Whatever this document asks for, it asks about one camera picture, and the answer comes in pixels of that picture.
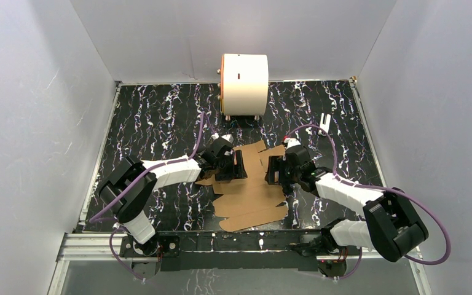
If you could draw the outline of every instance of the metal extrusion frame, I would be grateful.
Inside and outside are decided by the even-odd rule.
[[[364,116],[363,105],[361,103],[361,98],[357,91],[357,80],[355,77],[351,77],[349,80],[350,86],[352,88],[352,93],[354,96],[354,100],[356,105],[358,106],[358,111],[361,117],[361,121],[364,126],[364,131],[366,132],[367,139],[370,144],[370,148],[372,149],[372,154],[374,156],[374,160],[376,162],[377,170],[379,171],[379,175],[381,178],[382,184],[385,186],[385,179],[382,174],[381,167],[379,165],[379,160],[377,158],[377,153],[373,145],[372,137],[370,135],[370,131],[368,129],[368,125],[366,123],[366,118]],[[93,194],[96,176],[98,174],[98,167],[101,161],[101,155],[105,148],[107,142],[107,131],[111,128],[112,117],[114,115],[114,111],[116,109],[116,104],[118,100],[118,96],[120,93],[120,88],[123,85],[131,85],[131,84],[119,84],[116,89],[115,97],[112,102],[112,110],[109,115],[109,123],[106,129],[106,135],[104,137],[104,141],[100,147],[98,157],[95,164],[95,169],[93,171],[93,176],[90,182],[90,186],[86,195],[86,199],[84,201],[84,205],[82,207],[79,225],[85,224],[86,215],[89,208],[89,203],[91,201],[91,196]],[[53,273],[52,282],[50,284],[50,288],[48,290],[48,295],[59,295],[63,291],[63,286],[66,278],[66,273],[68,271],[69,263],[71,261],[114,261],[116,260],[115,257],[111,254],[111,250],[109,249],[109,238],[111,234],[102,234],[102,233],[84,233],[84,234],[66,234],[63,239],[63,243],[61,245],[59,255],[57,257],[57,264],[55,266],[55,271]],[[112,239],[112,245],[115,251],[118,253],[120,251],[120,245],[122,243],[122,238],[124,238],[126,234],[117,234]],[[422,258],[419,248],[417,247],[414,251],[410,252],[412,256],[416,256]],[[357,259],[357,256],[349,256],[351,259]],[[317,256],[318,260],[325,260],[325,259],[335,259],[335,256]],[[363,259],[383,259],[382,256],[373,251],[364,251],[363,252]],[[132,262],[157,262],[157,258],[122,258],[124,261],[132,261]],[[431,288],[428,282],[428,278],[425,273],[424,266],[413,261],[410,262],[410,267],[412,269],[412,273],[414,275],[415,284],[417,285],[417,289],[419,290],[420,295],[431,295]]]

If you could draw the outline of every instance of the black bracket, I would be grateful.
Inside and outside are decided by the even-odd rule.
[[[233,150],[233,145],[223,137],[216,138],[208,147],[201,149],[194,160],[202,169],[199,179],[215,175],[216,181],[247,178],[241,151]]]
[[[330,229],[343,220],[344,218],[337,218],[333,222],[327,224],[317,234],[301,235],[299,237],[299,244],[290,245],[290,249],[298,252],[302,256],[326,255],[332,254],[336,249],[344,249],[345,247],[336,244],[336,241],[330,234]]]
[[[102,180],[97,186],[95,194],[109,204],[117,198],[119,194],[138,177],[144,168],[142,162],[132,157],[124,158],[118,167],[111,174]],[[117,202],[111,211],[118,217],[120,223],[133,220],[143,210],[147,203],[153,187],[156,184],[156,175],[148,173],[138,181],[135,186]]]
[[[319,272],[325,275],[326,277],[342,277],[347,272],[347,261],[320,261],[318,264]]]
[[[283,193],[290,194],[292,185],[299,184],[303,191],[318,195],[315,183],[332,170],[326,167],[316,167],[304,146],[289,147],[283,156],[270,156],[269,169],[265,175],[268,184],[280,184]]]
[[[120,256],[124,258],[142,258],[142,257],[157,257],[159,254],[162,257],[178,257],[180,254],[180,238],[172,235],[159,235],[156,237],[157,251],[150,255],[139,254],[135,249],[139,248],[136,241],[131,235],[122,238],[120,246]]]
[[[396,262],[428,238],[428,229],[415,208],[400,195],[385,192],[363,211],[372,244],[388,261]]]

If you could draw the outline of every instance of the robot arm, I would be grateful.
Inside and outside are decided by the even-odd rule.
[[[144,161],[126,157],[97,187],[95,193],[105,203],[112,202],[145,169],[145,175],[111,211],[123,224],[145,255],[154,254],[158,233],[144,212],[152,191],[176,183],[189,183],[215,175],[217,181],[246,178],[241,151],[234,151],[232,136],[213,137],[213,143],[196,153],[192,159],[184,155],[177,159]]]
[[[362,189],[351,181],[337,179],[325,167],[316,167],[306,147],[288,138],[284,157],[269,157],[265,180],[279,184],[284,192],[292,184],[317,197],[346,206],[365,221],[337,219],[321,230],[325,251],[343,246],[376,249],[386,260],[395,262],[428,238],[428,230],[410,201],[389,192]]]

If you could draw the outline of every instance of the cable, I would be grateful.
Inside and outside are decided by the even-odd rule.
[[[337,258],[337,260],[334,260],[334,262],[342,262],[343,260],[341,260],[341,256],[343,255],[343,250],[340,250],[339,251],[339,257]]]
[[[158,257],[158,262],[162,262],[162,258],[163,258],[163,246],[162,245],[160,245],[158,247],[157,257]]]
[[[138,273],[136,273],[134,270],[131,269],[131,267],[129,267],[127,264],[125,264],[120,256],[115,252],[115,249],[113,248],[113,236],[118,233],[119,231],[124,231],[123,228],[121,227],[118,227],[116,228],[112,233],[111,235],[109,236],[109,249],[111,250],[111,253],[113,254],[113,256],[115,257],[115,259],[120,263],[122,264],[122,267],[124,267],[128,272],[130,272],[132,275],[135,276],[135,278],[139,279],[142,281],[142,283],[145,283],[146,281],[146,278],[142,277],[141,275],[139,275]]]
[[[446,261],[450,254],[451,254],[451,241],[450,241],[450,238],[449,238],[449,234],[446,230],[446,227],[444,226],[444,224],[438,219],[438,217],[433,213],[431,212],[431,210],[429,210],[423,203],[421,203],[419,200],[411,197],[410,195],[407,195],[406,193],[404,192],[401,192],[401,191],[397,191],[395,189],[392,189],[392,188],[389,188],[389,187],[383,187],[383,186],[370,186],[370,185],[366,185],[366,184],[356,184],[356,183],[351,183],[351,182],[348,182],[348,181],[345,181],[343,180],[338,174],[337,174],[337,152],[336,152],[336,145],[334,144],[334,140],[328,135],[328,133],[323,130],[321,127],[317,126],[317,125],[314,125],[314,124],[305,124],[305,125],[301,125],[297,128],[295,128],[293,131],[289,132],[287,134],[286,137],[290,137],[294,132],[298,131],[299,129],[302,129],[302,128],[308,128],[308,127],[313,127],[317,130],[320,130],[321,132],[323,132],[323,134],[326,135],[326,137],[328,138],[328,140],[330,140],[330,144],[332,145],[332,154],[334,156],[334,167],[332,168],[332,173],[339,179],[339,181],[341,183],[344,183],[348,186],[355,186],[355,187],[360,187],[360,188],[363,188],[363,189],[377,189],[377,190],[381,190],[381,191],[387,191],[387,192],[391,192],[392,194],[397,194],[397,195],[400,195],[404,198],[407,198],[408,200],[410,200],[411,202],[413,202],[414,204],[416,204],[417,206],[419,206],[422,210],[424,210],[424,212],[428,213],[428,215],[430,215],[430,217],[435,221],[435,223],[437,223],[437,225],[439,226],[439,228],[441,229],[442,231],[442,234],[444,235],[444,239],[446,241],[446,251],[444,252],[444,255],[435,260],[435,261],[426,261],[426,260],[420,260],[420,259],[417,259],[417,258],[413,258],[412,256],[410,255],[405,255],[404,257],[408,258],[409,260],[411,261],[414,261],[416,263],[420,263],[420,264],[425,264],[425,265],[431,265],[431,266],[434,266],[434,265],[437,265],[437,264],[441,264],[443,263],[444,261]]]
[[[162,167],[164,165],[185,162],[185,161],[188,161],[188,160],[192,159],[196,155],[196,152],[198,151],[198,147],[200,146],[200,142],[202,140],[203,118],[204,118],[204,116],[205,116],[205,113],[201,112],[200,113],[200,131],[198,132],[198,138],[196,139],[196,145],[195,145],[195,147],[192,151],[192,154],[187,159],[178,159],[178,160],[171,160],[171,161],[168,161],[168,162],[162,162],[162,163],[155,164],[155,165],[149,167],[148,169],[145,169],[113,201],[111,201],[111,203],[107,204],[102,210],[100,210],[100,212],[98,212],[93,217],[91,217],[89,219],[89,222],[90,223],[96,222],[98,220],[98,218],[100,218],[100,216],[102,216],[105,212],[107,212],[109,209],[111,209],[120,199],[122,199],[138,183],[138,181],[140,181],[142,178],[144,178],[152,170],[154,170],[156,168],[159,168],[159,167]]]
[[[211,124],[210,118],[207,116],[207,127],[209,127],[209,130],[211,130],[211,134],[215,134],[215,130],[213,128],[213,125]]]
[[[444,255],[437,259],[437,260],[434,260],[434,261],[426,261],[426,260],[421,260],[421,259],[417,259],[417,258],[414,258],[410,255],[404,255],[404,257],[408,258],[409,260],[411,261],[414,261],[414,262],[417,262],[417,263],[420,263],[420,264],[424,264],[426,266],[436,266],[437,264],[441,264],[443,263],[444,261],[446,261],[448,259],[448,257],[450,256],[451,254],[451,241],[450,241],[450,237],[449,237],[449,234],[446,230],[446,227],[444,226],[444,224],[438,219],[438,217],[433,213],[431,212],[423,203],[421,203],[419,200],[413,198],[412,196],[404,193],[404,192],[401,192],[401,191],[397,191],[396,189],[391,189],[389,187],[383,187],[383,186],[371,186],[371,185],[367,185],[367,184],[355,184],[355,183],[349,183],[347,181],[342,181],[342,183],[348,185],[348,186],[354,186],[355,187],[359,187],[359,188],[362,188],[362,189],[378,189],[378,190],[381,190],[381,191],[387,191],[387,192],[391,192],[392,194],[398,194],[404,198],[407,198],[408,200],[410,200],[411,202],[413,202],[414,204],[416,204],[417,206],[419,206],[422,210],[424,210],[424,212],[428,213],[428,215],[430,215],[430,217],[435,221],[435,223],[437,223],[437,225],[439,226],[439,228],[441,229],[442,233],[444,234],[444,239],[446,241],[446,251],[444,252]]]
[[[350,277],[351,275],[353,275],[353,273],[359,268],[359,264],[361,263],[362,258],[363,258],[363,249],[359,248],[359,258],[357,259],[357,262],[353,266],[352,270],[349,273],[347,273],[346,275],[344,275],[342,277],[338,277],[338,279],[344,280],[344,279]]]
[[[185,161],[188,161],[190,159],[192,159],[195,155],[196,155],[196,152],[198,151],[198,148],[200,146],[200,142],[202,140],[202,132],[203,132],[203,119],[204,119],[204,116],[205,116],[205,113],[204,112],[201,112],[200,113],[200,130],[198,132],[198,138],[196,139],[196,145],[192,151],[192,154],[187,158],[187,159],[177,159],[177,160],[171,160],[171,161],[168,161],[168,162],[162,162],[162,163],[158,163],[156,165],[153,165],[151,167],[149,167],[148,169],[146,169],[145,171],[143,171],[142,173],[140,173],[140,175],[138,175],[138,177],[135,178],[135,180],[133,180],[119,195],[118,197],[116,197],[111,203],[107,204],[100,212],[98,212],[97,214],[95,214],[93,217],[91,217],[89,219],[89,222],[90,223],[94,223],[94,222],[100,222],[100,221],[106,221],[106,220],[117,220],[116,218],[100,218],[100,216],[102,216],[106,211],[108,211],[111,207],[113,207],[113,205],[115,205],[121,198],[123,198],[126,193],[138,182],[140,181],[143,177],[145,177],[149,172],[151,172],[151,170],[154,170],[156,168],[159,168],[159,167],[162,167],[164,165],[168,165],[168,164],[173,164],[173,163],[180,163],[180,162],[185,162]],[[111,254],[113,255],[113,257],[115,257],[115,259],[120,263],[122,264],[122,267],[125,268],[127,271],[129,271],[133,276],[135,276],[135,278],[139,279],[142,281],[142,284],[145,283],[146,281],[146,278],[142,277],[140,274],[136,273],[134,270],[131,269],[131,267],[129,267],[128,265],[126,265],[122,260],[121,258],[119,257],[119,255],[115,252],[115,249],[113,248],[113,236],[115,236],[116,233],[118,233],[119,231],[125,231],[124,228],[121,228],[121,227],[118,227],[116,228],[112,233],[111,235],[109,236],[109,249],[111,250]]]
[[[342,261],[346,261],[348,258],[348,247],[345,248],[345,257],[343,257]]]

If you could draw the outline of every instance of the white small object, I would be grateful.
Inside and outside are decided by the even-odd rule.
[[[328,130],[330,130],[330,121],[332,119],[332,116],[330,116],[330,114],[327,114],[325,115],[324,113],[321,114],[321,120],[320,120],[320,123],[319,123],[319,127],[321,127],[321,129],[323,129],[326,133],[328,133]],[[318,130],[318,134],[319,135],[324,135],[323,132],[321,132],[321,130]]]
[[[124,226],[140,244],[147,242],[156,233],[144,211],[140,211],[131,221],[125,222]]]
[[[383,195],[381,191],[360,189],[343,184],[332,173],[323,175],[316,182],[316,188],[321,198],[337,202],[352,209],[361,216],[364,216],[363,207],[366,205],[366,202],[377,200]]]
[[[291,148],[293,146],[300,146],[301,145],[299,140],[297,140],[296,138],[286,138],[285,143],[286,143],[286,149]]]
[[[366,221],[343,220],[330,230],[330,234],[339,246],[374,249]]]
[[[133,247],[133,251],[136,253],[136,254],[139,254],[139,255],[144,255],[144,251],[142,251],[142,249],[140,248],[137,248],[137,247]]]
[[[187,155],[182,157],[172,159],[187,159]],[[162,163],[169,162],[171,160],[160,160],[160,161],[143,161],[144,167],[151,168],[152,166]],[[159,168],[155,168],[151,171],[157,177],[157,182],[153,189],[159,189],[164,186],[170,186],[175,183],[191,183],[196,181],[198,175],[201,172],[198,163],[195,160],[187,160],[180,163],[171,163],[169,165],[164,165]]]
[[[269,95],[267,55],[224,54],[221,60],[221,112],[227,116],[265,114]]]
[[[225,135],[222,135],[222,137],[221,137],[221,138],[223,138],[224,140],[226,140],[226,141],[228,141],[228,142],[230,142],[230,143],[232,143],[232,142],[233,142],[233,140],[234,140],[234,138],[232,137],[232,135],[231,135],[231,134],[225,134]]]

